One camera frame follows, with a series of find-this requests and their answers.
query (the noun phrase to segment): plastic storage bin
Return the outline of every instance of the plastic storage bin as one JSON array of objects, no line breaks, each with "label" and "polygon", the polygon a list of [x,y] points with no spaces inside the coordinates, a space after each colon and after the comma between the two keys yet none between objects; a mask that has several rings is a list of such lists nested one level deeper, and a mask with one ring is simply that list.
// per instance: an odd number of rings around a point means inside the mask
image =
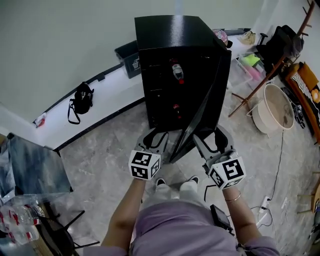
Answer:
[{"label": "plastic storage bin", "polygon": [[228,88],[231,90],[240,87],[252,80],[251,74],[237,60],[233,59],[230,63],[230,71],[228,78]]},{"label": "plastic storage bin", "polygon": [[249,56],[251,54],[254,54],[253,52],[246,52],[244,54],[241,54],[239,56],[239,62],[244,66],[244,68],[251,74],[251,72],[254,72],[255,75],[252,75],[252,80],[248,82],[250,88],[254,90],[257,88],[257,86],[260,84],[260,82],[266,77],[266,71],[264,69],[264,64],[261,60],[259,60],[256,64],[254,64],[252,67],[246,65],[246,62],[244,61],[244,57]]},{"label": "plastic storage bin", "polygon": [[141,73],[137,40],[120,46],[114,51],[129,79]]}]

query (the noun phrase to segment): purple shirt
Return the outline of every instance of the purple shirt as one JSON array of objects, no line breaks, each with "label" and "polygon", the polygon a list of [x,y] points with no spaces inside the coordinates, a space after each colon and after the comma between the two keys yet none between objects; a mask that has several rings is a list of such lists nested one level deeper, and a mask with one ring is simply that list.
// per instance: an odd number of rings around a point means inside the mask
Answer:
[{"label": "purple shirt", "polygon": [[[191,203],[164,202],[143,209],[135,224],[132,256],[239,256],[237,240],[215,226],[209,209]],[[245,247],[257,256],[279,256],[271,237],[250,240]],[[126,256],[119,247],[92,246],[84,255]]]}]

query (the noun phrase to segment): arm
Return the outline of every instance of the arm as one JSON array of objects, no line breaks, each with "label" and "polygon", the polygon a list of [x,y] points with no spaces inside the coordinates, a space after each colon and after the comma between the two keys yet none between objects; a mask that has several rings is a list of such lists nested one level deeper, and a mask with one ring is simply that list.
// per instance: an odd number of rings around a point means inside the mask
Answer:
[{"label": "arm", "polygon": [[[234,200],[240,195],[235,186],[223,189],[222,192],[226,201]],[[244,245],[249,240],[262,236],[257,228],[254,214],[241,196],[235,201],[227,202],[227,206],[239,243]]]},{"label": "arm", "polygon": [[115,246],[129,251],[132,233],[139,213],[146,181],[134,178],[128,191],[114,211],[102,246]]}]

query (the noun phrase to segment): white pants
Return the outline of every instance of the white pants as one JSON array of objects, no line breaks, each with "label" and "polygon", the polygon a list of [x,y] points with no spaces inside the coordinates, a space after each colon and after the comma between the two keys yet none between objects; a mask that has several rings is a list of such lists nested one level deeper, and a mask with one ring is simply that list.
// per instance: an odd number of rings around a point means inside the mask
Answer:
[{"label": "white pants", "polygon": [[142,203],[140,209],[142,210],[153,205],[175,201],[187,202],[197,206],[209,208],[205,201],[197,194],[197,190],[198,185],[195,181],[187,181],[180,187],[179,199],[172,199],[171,188],[166,184],[161,184],[156,187],[154,194]]}]

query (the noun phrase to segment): white wall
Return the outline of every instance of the white wall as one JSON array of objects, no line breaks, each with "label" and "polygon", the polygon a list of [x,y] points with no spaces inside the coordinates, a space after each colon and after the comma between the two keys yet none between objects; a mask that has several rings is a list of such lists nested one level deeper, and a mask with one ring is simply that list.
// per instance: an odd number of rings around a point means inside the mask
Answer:
[{"label": "white wall", "polygon": [[200,16],[211,28],[252,27],[263,0],[0,0],[0,101],[32,122],[118,64],[134,17]]},{"label": "white wall", "polygon": [[[303,10],[308,10],[307,0],[279,0],[275,12],[270,18],[268,35],[272,36],[277,26],[288,25],[297,32],[306,17]],[[306,27],[304,32],[304,47],[297,62],[306,62],[320,80],[320,8],[316,4],[308,22],[312,28]]]},{"label": "white wall", "polygon": [[12,113],[0,104],[0,134],[7,136],[9,133],[13,133],[35,144],[42,145],[37,135],[37,129],[33,124]]}]

